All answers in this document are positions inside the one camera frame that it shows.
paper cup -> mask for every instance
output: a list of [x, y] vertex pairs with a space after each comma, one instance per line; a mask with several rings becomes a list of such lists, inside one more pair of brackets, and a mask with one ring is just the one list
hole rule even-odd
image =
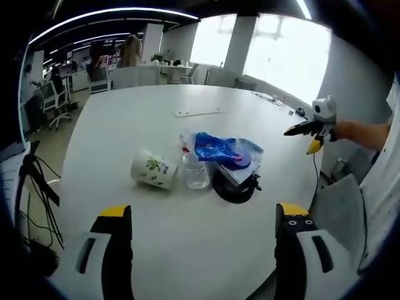
[[142, 183], [171, 189], [177, 168], [177, 164], [143, 149], [133, 158], [131, 177]]

bright window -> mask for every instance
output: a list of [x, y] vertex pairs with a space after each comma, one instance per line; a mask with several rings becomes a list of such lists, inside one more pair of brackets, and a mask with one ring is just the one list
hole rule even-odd
[[329, 28], [310, 21], [262, 14], [243, 74], [312, 105], [324, 79], [331, 35]]
[[190, 61], [223, 67], [235, 21], [235, 14], [202, 19], [197, 26]]

white table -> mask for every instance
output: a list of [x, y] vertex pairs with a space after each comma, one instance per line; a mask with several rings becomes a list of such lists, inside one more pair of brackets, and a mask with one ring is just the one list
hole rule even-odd
[[[216, 107], [227, 113], [173, 114]], [[129, 204], [135, 299], [245, 299], [275, 268], [276, 203], [307, 209], [317, 183], [313, 157], [306, 155], [312, 138], [283, 136], [303, 121], [288, 112], [250, 91], [216, 86], [144, 86], [91, 95], [64, 162], [61, 231], [70, 239], [89, 231], [103, 209]], [[147, 148], [178, 160], [178, 136], [186, 129], [247, 138], [263, 147], [262, 191], [231, 204], [212, 189], [191, 191], [180, 180], [171, 192], [136, 185], [130, 178], [133, 154]], [[318, 171], [322, 156], [316, 154]]]

